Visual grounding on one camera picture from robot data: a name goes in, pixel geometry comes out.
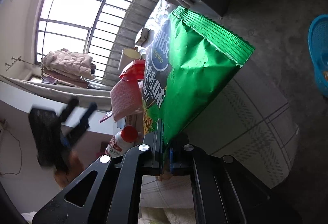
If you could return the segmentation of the person's left hand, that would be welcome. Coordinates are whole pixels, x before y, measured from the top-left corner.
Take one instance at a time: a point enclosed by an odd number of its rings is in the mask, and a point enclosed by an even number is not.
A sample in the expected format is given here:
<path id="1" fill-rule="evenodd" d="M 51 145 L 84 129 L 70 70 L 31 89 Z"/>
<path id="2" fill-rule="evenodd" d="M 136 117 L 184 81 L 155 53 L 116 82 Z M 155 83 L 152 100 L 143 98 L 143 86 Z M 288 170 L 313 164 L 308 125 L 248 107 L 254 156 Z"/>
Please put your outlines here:
<path id="1" fill-rule="evenodd" d="M 61 189 L 69 185 L 79 174 L 84 171 L 84 165 L 80 161 L 77 152 L 72 151 L 69 156 L 69 170 L 68 172 L 56 171 L 54 179 Z"/>

